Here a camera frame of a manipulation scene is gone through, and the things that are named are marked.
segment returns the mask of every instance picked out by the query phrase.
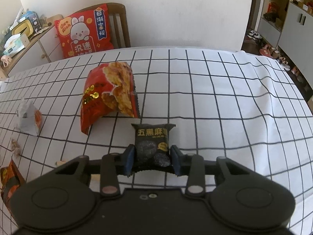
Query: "orange snack bag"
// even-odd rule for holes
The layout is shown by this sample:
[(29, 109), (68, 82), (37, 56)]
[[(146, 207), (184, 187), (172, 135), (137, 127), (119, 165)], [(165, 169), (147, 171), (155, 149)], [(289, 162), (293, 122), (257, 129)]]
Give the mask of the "orange snack bag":
[(103, 63), (89, 72), (80, 110), (81, 131), (88, 134), (90, 125), (112, 111), (139, 117), (134, 76), (126, 62)]
[(14, 192), (25, 183), (25, 180), (12, 159), (8, 167), (0, 169), (0, 174), (2, 183), (1, 198), (11, 212), (10, 199)]

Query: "wooden chair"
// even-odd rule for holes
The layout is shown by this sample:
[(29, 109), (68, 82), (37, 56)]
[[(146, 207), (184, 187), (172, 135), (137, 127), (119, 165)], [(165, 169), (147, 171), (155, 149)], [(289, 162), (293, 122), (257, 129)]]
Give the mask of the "wooden chair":
[[(93, 6), (90, 6), (88, 8), (84, 8), (80, 11), (76, 11), (76, 12), (95, 10), (101, 4), (93, 5)], [(113, 25), (114, 25), (115, 37), (116, 37), (118, 48), (122, 48), (122, 45), (121, 45), (121, 37), (120, 37), (120, 32), (118, 30), (118, 24), (117, 24), (117, 18), (116, 18), (117, 14), (119, 14), (120, 20), (121, 20), (121, 26), (122, 26), (122, 31), (123, 31), (123, 38), (124, 38), (125, 47), (130, 48), (130, 39), (129, 39), (125, 5), (123, 5), (121, 3), (111, 2), (111, 3), (107, 3), (106, 6), (108, 7), (109, 15), (113, 16)], [(113, 37), (112, 27), (110, 27), (110, 33), (111, 33), (111, 38), (112, 38)]]

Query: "red snack bag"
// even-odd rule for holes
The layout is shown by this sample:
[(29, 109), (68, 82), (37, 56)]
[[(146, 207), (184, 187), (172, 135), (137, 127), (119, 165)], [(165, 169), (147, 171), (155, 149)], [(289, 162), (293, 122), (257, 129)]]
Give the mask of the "red snack bag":
[(88, 134), (90, 125), (112, 111), (139, 117), (134, 76), (126, 62), (103, 63), (89, 72), (80, 110), (81, 131)]
[(64, 58), (113, 49), (108, 8), (76, 12), (54, 21)]

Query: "grid tablecloth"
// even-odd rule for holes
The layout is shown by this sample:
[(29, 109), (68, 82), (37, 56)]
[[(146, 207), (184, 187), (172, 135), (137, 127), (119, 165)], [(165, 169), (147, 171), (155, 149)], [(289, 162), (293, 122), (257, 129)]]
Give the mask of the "grid tablecloth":
[[(89, 71), (100, 62), (131, 65), (141, 118), (111, 113), (80, 131), (80, 101)], [(15, 128), (21, 97), (43, 114), (39, 137)], [(79, 155), (100, 159), (133, 144), (131, 123), (174, 123), (170, 144), (206, 160), (227, 156), (288, 188), (296, 210), (288, 227), (295, 234), (312, 232), (313, 116), (300, 92), (275, 60), (245, 52), (198, 48), (137, 48), (98, 52), (17, 73), (0, 87), (0, 164), (11, 159), (13, 137), (22, 148), (14, 161), (26, 179), (49, 172), (59, 160)], [(187, 178), (158, 171), (119, 176), (120, 187), (181, 187)], [(98, 191), (99, 185), (90, 187)], [(206, 176), (206, 190), (215, 188)], [(3, 233), (16, 230), (0, 204)]]

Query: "chip bag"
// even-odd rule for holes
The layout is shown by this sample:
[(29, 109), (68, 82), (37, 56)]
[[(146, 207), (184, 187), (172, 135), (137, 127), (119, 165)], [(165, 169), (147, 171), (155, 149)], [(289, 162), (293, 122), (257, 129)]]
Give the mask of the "chip bag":
[(22, 98), (16, 115), (17, 128), (19, 128), (21, 132), (34, 136), (39, 135), (39, 128), (42, 120), (41, 112), (34, 106), (32, 101), (27, 103), (25, 99)]
[(171, 164), (168, 132), (175, 124), (131, 124), (136, 129), (136, 158), (141, 165), (167, 167)]
[(88, 134), (90, 125), (112, 111), (139, 117), (134, 77), (126, 62), (103, 63), (89, 72), (80, 110), (81, 131)]
[(3, 167), (0, 169), (1, 174), (1, 198), (7, 206), (7, 209), (10, 210), (10, 199), (14, 192), (25, 183), (25, 180), (21, 173), (18, 171), (16, 164), (13, 160), (10, 161), (8, 167)]

